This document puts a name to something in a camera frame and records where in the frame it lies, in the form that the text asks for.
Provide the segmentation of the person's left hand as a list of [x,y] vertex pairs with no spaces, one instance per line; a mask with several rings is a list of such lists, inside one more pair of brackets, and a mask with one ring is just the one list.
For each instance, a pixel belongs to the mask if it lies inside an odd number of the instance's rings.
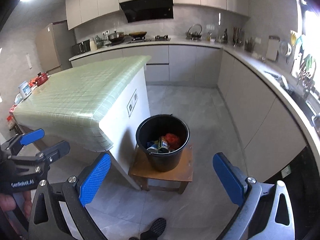
[[[23,212],[29,220],[32,209],[31,191],[24,191],[22,194],[24,198]],[[16,208],[15,199],[11,195],[0,193],[0,206],[3,212],[13,211]]]

